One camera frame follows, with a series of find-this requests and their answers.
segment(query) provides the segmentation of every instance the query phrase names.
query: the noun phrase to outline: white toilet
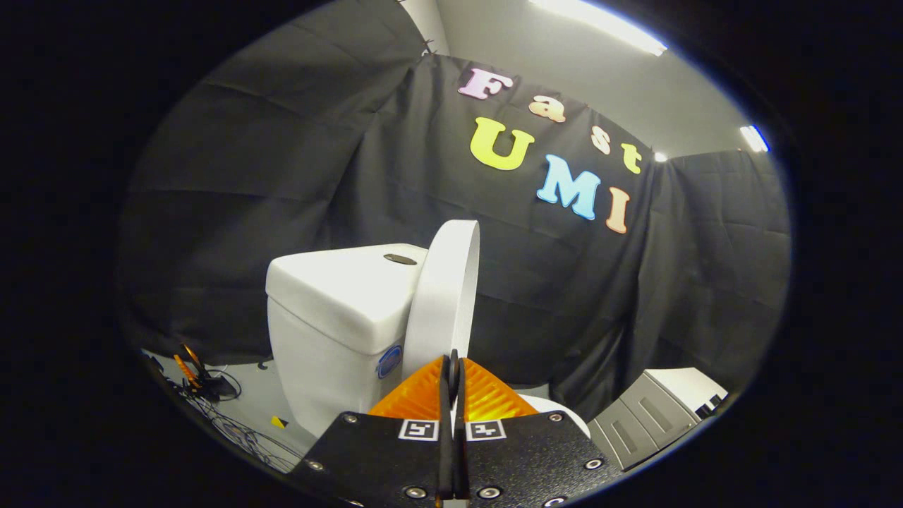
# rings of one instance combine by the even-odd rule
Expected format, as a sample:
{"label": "white toilet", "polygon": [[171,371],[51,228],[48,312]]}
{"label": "white toilet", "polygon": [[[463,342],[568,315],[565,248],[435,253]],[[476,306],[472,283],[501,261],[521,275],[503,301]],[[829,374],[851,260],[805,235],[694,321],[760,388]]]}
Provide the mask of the white toilet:
{"label": "white toilet", "polygon": [[319,437],[342,411],[366,413],[401,382],[426,249],[390,244],[274,259],[270,344],[296,421]]}
{"label": "white toilet", "polygon": [[[406,372],[452,349],[466,356],[478,264],[475,221],[447,221],[429,250],[398,243],[274,259],[270,344],[298,424],[319,438],[342,411],[369,412]],[[522,397],[565,411],[590,435],[565,406]]]}

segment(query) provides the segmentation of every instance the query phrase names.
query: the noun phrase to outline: foam letter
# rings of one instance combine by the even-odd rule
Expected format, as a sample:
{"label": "foam letter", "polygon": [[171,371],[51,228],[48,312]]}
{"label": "foam letter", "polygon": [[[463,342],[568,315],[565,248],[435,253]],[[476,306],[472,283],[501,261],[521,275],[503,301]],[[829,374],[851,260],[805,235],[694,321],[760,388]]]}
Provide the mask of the foam letter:
{"label": "foam letter", "polygon": [[624,234],[627,232],[627,226],[624,225],[624,212],[627,210],[630,196],[618,187],[609,187],[609,191],[611,191],[611,215],[605,221],[605,225],[616,233]]}
{"label": "foam letter", "polygon": [[549,173],[545,176],[545,186],[536,191],[536,196],[543,201],[555,203],[558,202],[558,196],[555,194],[557,189],[562,196],[564,208],[570,206],[574,198],[577,198],[571,210],[584,219],[590,221],[595,219],[596,214],[592,210],[592,205],[596,201],[596,187],[601,183],[599,177],[584,171],[573,180],[571,168],[564,159],[551,154],[546,155],[545,159],[549,161]]}
{"label": "foam letter", "polygon": [[558,123],[564,122],[564,104],[558,102],[551,97],[545,95],[537,95],[533,100],[539,102],[531,102],[529,109],[534,115],[550,118]]}
{"label": "foam letter", "polygon": [[473,76],[470,77],[467,86],[458,89],[458,91],[464,95],[469,95],[477,99],[485,99],[489,97],[486,95],[487,89],[489,90],[489,93],[495,95],[502,90],[502,85],[507,88],[511,88],[511,86],[514,85],[514,81],[505,76],[499,76],[498,74],[493,74],[492,72],[484,71],[483,69],[471,69],[471,71],[473,71]]}
{"label": "foam letter", "polygon": [[624,148],[624,165],[633,174],[639,174],[639,166],[637,161],[643,160],[643,156],[637,152],[637,148],[629,143],[621,143]]}
{"label": "foam letter", "polygon": [[514,146],[511,147],[511,153],[503,157],[496,154],[492,147],[496,144],[498,133],[504,130],[504,124],[491,118],[477,117],[477,130],[470,139],[470,152],[485,165],[502,171],[511,171],[524,162],[526,148],[535,141],[535,138],[522,130],[512,130]]}
{"label": "foam letter", "polygon": [[611,153],[611,146],[609,146],[609,142],[611,138],[609,137],[609,133],[602,130],[602,127],[592,126],[592,135],[590,136],[592,143],[599,148],[599,151],[605,155]]}

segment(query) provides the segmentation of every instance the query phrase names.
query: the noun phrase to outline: letter m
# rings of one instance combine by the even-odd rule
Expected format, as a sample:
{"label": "letter m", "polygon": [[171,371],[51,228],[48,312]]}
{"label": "letter m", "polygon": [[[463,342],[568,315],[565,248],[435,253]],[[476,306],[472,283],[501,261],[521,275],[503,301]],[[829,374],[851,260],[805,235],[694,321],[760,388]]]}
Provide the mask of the letter m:
{"label": "letter m", "polygon": [[567,208],[577,199],[571,210],[585,219],[592,221],[596,218],[592,205],[596,202],[596,187],[599,186],[601,180],[595,174],[589,171],[580,173],[575,180],[571,178],[571,168],[568,167],[567,161],[556,155],[546,155],[545,159],[549,161],[549,173],[545,177],[545,186],[536,191],[539,199],[556,203],[558,195],[555,190],[561,194],[562,206]]}

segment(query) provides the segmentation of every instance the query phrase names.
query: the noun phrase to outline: toilet tank lid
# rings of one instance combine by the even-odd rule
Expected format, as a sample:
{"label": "toilet tank lid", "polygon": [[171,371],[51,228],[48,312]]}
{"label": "toilet tank lid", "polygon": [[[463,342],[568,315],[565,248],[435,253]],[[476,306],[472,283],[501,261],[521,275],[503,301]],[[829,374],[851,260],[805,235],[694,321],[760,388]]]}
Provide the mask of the toilet tank lid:
{"label": "toilet tank lid", "polygon": [[405,332],[426,252],[396,243],[283,256],[270,262],[266,294],[336,342],[377,354]]}

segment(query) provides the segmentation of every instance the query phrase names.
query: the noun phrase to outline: flush button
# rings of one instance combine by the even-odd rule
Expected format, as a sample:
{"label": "flush button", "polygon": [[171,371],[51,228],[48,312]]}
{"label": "flush button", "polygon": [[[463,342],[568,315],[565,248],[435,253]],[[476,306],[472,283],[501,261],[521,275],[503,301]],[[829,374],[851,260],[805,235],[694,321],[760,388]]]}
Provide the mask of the flush button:
{"label": "flush button", "polygon": [[403,265],[416,265],[417,261],[413,259],[406,258],[404,256],[399,256],[397,254],[386,254],[383,258],[388,259],[389,261],[394,261],[395,263],[401,263]]}

